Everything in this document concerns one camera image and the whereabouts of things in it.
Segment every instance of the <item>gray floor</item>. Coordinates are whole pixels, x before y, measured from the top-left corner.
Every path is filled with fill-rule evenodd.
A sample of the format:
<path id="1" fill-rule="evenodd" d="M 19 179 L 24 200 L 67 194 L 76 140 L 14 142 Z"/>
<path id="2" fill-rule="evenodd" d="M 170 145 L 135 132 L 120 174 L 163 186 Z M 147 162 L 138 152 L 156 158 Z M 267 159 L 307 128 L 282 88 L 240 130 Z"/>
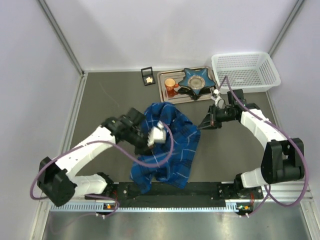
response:
<path id="1" fill-rule="evenodd" d="M 264 93 L 246 94 L 249 103 L 261 107 L 273 121 Z M 144 86 L 139 72 L 90 73 L 73 135 L 72 146 L 91 134 L 107 117 L 126 113 L 130 107 L 144 111 L 160 100 L 157 85 Z M 210 101 L 178 104 L 195 124 L 205 116 Z M 133 154 L 133 147 L 122 143 Z M 263 148 L 238 122 L 225 123 L 222 129 L 203 131 L 192 165 L 191 182 L 232 181 L 237 173 L 261 164 Z M 132 162 L 108 149 L 81 171 L 80 175 L 105 172 L 115 181 L 129 181 Z M 150 239 L 246 239 L 308 240 L 310 234 L 300 205 L 291 208 L 266 203 L 254 216 L 237 218 L 235 213 L 124 213 L 101 220 L 86 216 L 74 224 L 80 212 L 50 212 L 53 235 L 46 225 L 44 240 L 150 240 Z"/>
<path id="2" fill-rule="evenodd" d="M 274 122 L 265 93 L 248 93 L 248 103 L 256 103 L 264 115 Z M 72 146 L 90 135 L 106 118 L 118 117 L 134 107 L 143 112 L 150 104 L 159 102 L 158 85 L 144 86 L 140 72 L 89 73 L 73 134 Z M 212 101 L 177 104 L 176 107 L 198 125 Z M 120 143 L 131 154 L 133 146 Z M 260 166 L 263 147 L 240 123 L 227 122 L 222 129 L 202 131 L 194 158 L 190 182 L 233 181 L 238 173 Z M 116 149 L 103 152 L 86 165 L 79 175 L 105 172 L 116 182 L 129 181 L 131 160 Z"/>
<path id="3" fill-rule="evenodd" d="M 52 229 L 59 232 L 83 213 L 51 212 Z M 46 226 L 43 240 L 310 240 L 300 206 L 266 203 L 256 215 L 235 213 L 125 213 L 106 220 L 86 216 L 53 235 Z"/>

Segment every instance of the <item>white plastic basket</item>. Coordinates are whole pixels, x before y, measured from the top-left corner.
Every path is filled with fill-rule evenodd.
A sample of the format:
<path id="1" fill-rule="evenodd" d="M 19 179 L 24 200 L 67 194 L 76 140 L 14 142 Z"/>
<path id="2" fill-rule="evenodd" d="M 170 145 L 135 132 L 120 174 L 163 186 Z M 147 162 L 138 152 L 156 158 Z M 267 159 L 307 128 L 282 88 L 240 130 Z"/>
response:
<path id="1" fill-rule="evenodd" d="M 243 89 L 244 93 L 266 92 L 281 83 L 274 62 L 266 52 L 216 54 L 212 56 L 212 69 L 218 85 L 227 75 L 232 89 Z M 225 82 L 220 92 L 228 91 Z"/>

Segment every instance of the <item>white wall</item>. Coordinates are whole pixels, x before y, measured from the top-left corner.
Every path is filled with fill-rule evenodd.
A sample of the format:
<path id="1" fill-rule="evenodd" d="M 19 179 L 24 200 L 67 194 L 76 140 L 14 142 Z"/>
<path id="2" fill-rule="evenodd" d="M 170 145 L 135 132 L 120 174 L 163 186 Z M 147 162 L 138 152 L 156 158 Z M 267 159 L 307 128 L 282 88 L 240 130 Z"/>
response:
<path id="1" fill-rule="evenodd" d="M 79 75 L 35 0 L 0 3 L 0 234 L 29 237 L 40 161 L 61 147 Z"/>
<path id="2" fill-rule="evenodd" d="M 210 65 L 269 51 L 297 0 L 46 0 L 85 70 Z"/>
<path id="3" fill-rule="evenodd" d="M 283 128 L 304 142 L 320 210 L 320 1 L 306 0 L 274 55 L 281 85 L 270 93 Z"/>

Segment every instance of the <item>blue cloth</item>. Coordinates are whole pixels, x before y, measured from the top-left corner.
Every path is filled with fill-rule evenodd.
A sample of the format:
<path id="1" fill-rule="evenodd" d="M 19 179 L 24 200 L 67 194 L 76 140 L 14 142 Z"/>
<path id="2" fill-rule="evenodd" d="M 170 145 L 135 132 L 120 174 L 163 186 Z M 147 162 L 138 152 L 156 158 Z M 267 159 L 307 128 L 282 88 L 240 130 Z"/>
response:
<path id="1" fill-rule="evenodd" d="M 174 149 L 167 163 L 160 168 L 149 168 L 134 162 L 130 178 L 138 185 L 143 194 L 151 189 L 153 177 L 159 182 L 183 189 L 189 179 L 191 164 L 200 140 L 200 131 L 169 102 L 153 103 L 145 110 L 144 115 L 146 120 L 142 122 L 141 130 L 147 133 L 159 121 L 162 121 L 170 127 L 174 138 Z M 167 156 L 170 144 L 170 136 L 167 133 L 165 144 L 155 144 L 153 156 L 141 155 L 138 159 L 148 164 L 160 162 Z"/>

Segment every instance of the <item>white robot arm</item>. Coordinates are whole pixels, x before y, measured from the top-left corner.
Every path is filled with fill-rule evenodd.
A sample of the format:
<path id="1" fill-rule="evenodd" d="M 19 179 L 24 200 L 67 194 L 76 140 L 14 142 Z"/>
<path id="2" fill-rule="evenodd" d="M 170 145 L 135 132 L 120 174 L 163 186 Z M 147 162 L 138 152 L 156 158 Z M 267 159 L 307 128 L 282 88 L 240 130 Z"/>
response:
<path id="1" fill-rule="evenodd" d="M 305 175 L 302 159 L 287 138 L 266 123 L 269 120 L 255 103 L 246 102 L 242 89 L 233 92 L 252 113 L 262 120 L 242 109 L 230 91 L 227 93 L 229 105 L 225 106 L 225 101 L 220 97 L 219 91 L 215 89 L 211 96 L 214 104 L 209 107 L 207 115 L 198 128 L 203 130 L 219 129 L 222 127 L 222 122 L 237 120 L 249 129 L 263 146 L 264 155 L 261 167 L 237 174 L 234 179 L 235 189 L 240 192 L 267 184 L 302 179 Z M 303 153 L 303 142 L 299 138 L 292 140 Z"/>
<path id="2" fill-rule="evenodd" d="M 166 142 L 166 131 L 161 122 L 144 134 L 139 125 L 145 116 L 132 108 L 127 115 L 106 119 L 90 136 L 76 145 L 69 154 L 62 156 L 49 166 L 38 179 L 38 187 L 57 206 L 67 203 L 72 197 L 87 194 L 101 194 L 112 180 L 102 172 L 90 176 L 76 174 L 96 156 L 111 148 L 112 144 L 127 141 L 135 146 L 135 154 L 149 155 L 155 143 Z M 41 170 L 51 159 L 46 157 L 40 163 Z"/>

